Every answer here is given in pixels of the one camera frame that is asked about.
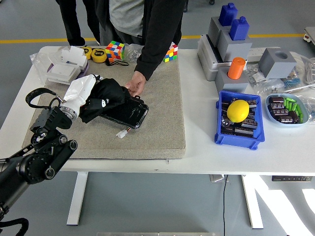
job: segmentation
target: yellow ball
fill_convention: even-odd
[[[231,122],[239,123],[246,119],[250,112],[250,106],[247,101],[236,100],[227,108],[227,117]]]

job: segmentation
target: yellow floor line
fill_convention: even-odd
[[[283,33],[283,34],[249,34],[250,38],[288,38],[288,37],[303,37],[303,33]],[[183,35],[182,39],[199,39],[200,35]],[[94,38],[85,38],[85,41],[95,41]],[[0,44],[12,43],[53,43],[67,42],[66,38],[44,38],[44,39],[12,39],[0,40]]]

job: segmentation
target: yellow tape measure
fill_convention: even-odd
[[[102,63],[106,61],[106,52],[105,49],[93,49],[92,59],[97,63]]]
[[[91,47],[82,47],[82,49],[84,50],[84,55],[87,57],[88,60],[90,60],[91,55],[92,55],[92,48]]]

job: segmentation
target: rubik's cube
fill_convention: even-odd
[[[111,41],[105,48],[105,52],[109,62],[114,62],[115,59],[124,59],[125,45],[116,41]]]
[[[170,60],[175,60],[177,58],[178,46],[172,42],[169,50],[167,51],[165,57],[163,58],[163,62],[168,62]]]

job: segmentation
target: smartphone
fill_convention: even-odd
[[[149,107],[141,99],[125,97],[123,104],[103,112],[100,116],[132,129],[138,129],[148,110]]]

